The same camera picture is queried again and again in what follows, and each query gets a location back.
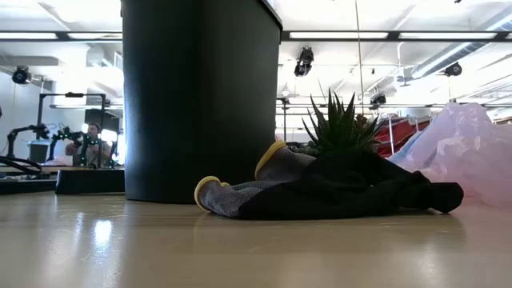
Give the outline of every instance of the black cloth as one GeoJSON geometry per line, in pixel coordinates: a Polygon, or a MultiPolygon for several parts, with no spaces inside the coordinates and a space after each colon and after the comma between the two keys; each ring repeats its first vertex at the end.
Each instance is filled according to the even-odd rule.
{"type": "Polygon", "coordinates": [[[299,180],[262,190],[238,212],[261,220],[356,218],[400,208],[449,213],[463,195],[457,183],[431,183],[377,154],[348,149],[317,158],[299,180]]]}

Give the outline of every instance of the person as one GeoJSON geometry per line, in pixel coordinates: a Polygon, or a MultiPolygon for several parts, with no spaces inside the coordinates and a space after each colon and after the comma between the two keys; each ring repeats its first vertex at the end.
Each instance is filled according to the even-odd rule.
{"type": "MultiPolygon", "coordinates": [[[[87,127],[87,135],[90,137],[92,141],[99,140],[99,132],[102,130],[99,124],[91,123],[87,127]]],[[[73,165],[80,165],[80,155],[82,153],[83,146],[76,147],[74,143],[68,144],[66,146],[66,155],[73,156],[73,165]]],[[[99,155],[99,144],[88,145],[86,151],[87,157],[87,165],[97,165],[98,164],[98,155],[99,155]]],[[[108,166],[108,161],[110,158],[110,146],[102,141],[102,167],[108,166]]]]}

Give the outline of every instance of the green leaves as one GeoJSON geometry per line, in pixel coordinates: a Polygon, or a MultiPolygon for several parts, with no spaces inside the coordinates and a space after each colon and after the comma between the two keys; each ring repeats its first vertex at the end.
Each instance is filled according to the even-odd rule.
{"type": "Polygon", "coordinates": [[[376,118],[371,124],[368,125],[367,119],[362,115],[355,117],[355,93],[348,107],[345,110],[343,102],[339,101],[338,96],[334,93],[332,95],[329,90],[329,101],[327,104],[327,116],[316,106],[311,97],[311,104],[313,105],[314,113],[317,121],[313,119],[313,115],[308,110],[311,122],[313,123],[314,133],[307,127],[304,119],[302,124],[306,128],[308,135],[311,137],[315,150],[319,153],[325,153],[332,150],[338,150],[347,147],[358,147],[362,149],[371,148],[375,144],[374,136],[377,132],[376,118]]]}

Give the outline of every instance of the plastic bag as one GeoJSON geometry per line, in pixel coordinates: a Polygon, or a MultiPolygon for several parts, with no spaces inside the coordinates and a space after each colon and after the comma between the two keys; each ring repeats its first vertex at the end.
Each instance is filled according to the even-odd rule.
{"type": "Polygon", "coordinates": [[[494,125],[479,104],[447,104],[389,160],[432,182],[457,182],[466,197],[512,207],[512,125],[494,125]]]}

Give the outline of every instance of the black pillar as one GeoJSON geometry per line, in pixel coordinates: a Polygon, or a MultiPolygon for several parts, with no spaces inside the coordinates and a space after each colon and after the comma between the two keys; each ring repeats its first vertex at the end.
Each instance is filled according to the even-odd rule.
{"type": "Polygon", "coordinates": [[[282,26],[265,0],[123,0],[128,199],[254,180],[274,141],[282,26]]]}

